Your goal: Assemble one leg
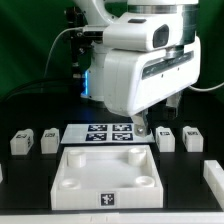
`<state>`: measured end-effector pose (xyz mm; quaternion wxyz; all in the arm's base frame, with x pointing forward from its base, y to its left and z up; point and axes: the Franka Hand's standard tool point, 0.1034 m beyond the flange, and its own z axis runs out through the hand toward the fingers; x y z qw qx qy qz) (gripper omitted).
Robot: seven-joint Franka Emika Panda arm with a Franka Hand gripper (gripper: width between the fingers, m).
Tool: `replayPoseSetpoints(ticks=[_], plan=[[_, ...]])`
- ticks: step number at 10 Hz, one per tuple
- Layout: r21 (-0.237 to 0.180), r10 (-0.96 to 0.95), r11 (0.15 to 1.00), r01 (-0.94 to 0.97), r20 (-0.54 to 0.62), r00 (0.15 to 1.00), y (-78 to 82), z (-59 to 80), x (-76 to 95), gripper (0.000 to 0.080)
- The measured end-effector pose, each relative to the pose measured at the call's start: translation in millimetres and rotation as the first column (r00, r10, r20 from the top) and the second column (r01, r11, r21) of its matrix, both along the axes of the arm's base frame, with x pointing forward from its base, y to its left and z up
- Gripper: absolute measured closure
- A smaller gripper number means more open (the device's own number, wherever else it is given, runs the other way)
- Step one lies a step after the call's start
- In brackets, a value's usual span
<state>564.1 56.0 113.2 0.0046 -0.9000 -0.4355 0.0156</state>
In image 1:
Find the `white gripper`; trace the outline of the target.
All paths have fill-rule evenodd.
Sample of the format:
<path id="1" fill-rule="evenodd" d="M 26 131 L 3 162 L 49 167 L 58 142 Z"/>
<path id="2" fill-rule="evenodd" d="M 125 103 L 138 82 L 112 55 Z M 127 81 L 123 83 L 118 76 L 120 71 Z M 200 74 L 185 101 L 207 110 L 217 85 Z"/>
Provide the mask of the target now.
<path id="1" fill-rule="evenodd" d="M 105 106 L 114 114 L 134 115 L 134 132 L 140 137 L 148 133 L 147 113 L 143 110 L 152 105 L 167 98 L 168 117 L 178 116 L 182 97 L 179 91 L 194 84 L 200 74 L 200 39 L 196 37 L 194 43 L 186 45 L 182 56 L 168 60 L 165 56 L 165 49 L 149 53 L 111 50 L 106 55 Z"/>

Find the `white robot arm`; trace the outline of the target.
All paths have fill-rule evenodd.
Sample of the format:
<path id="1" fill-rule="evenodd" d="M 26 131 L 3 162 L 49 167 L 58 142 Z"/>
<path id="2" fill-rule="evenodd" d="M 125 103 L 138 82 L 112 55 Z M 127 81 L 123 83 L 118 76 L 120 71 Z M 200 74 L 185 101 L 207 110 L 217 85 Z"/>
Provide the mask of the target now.
<path id="1" fill-rule="evenodd" d="M 113 114 L 129 117 L 138 136 L 148 134 L 148 109 L 181 91 L 200 74 L 196 36 L 199 0 L 74 0 L 91 41 L 88 94 Z"/>

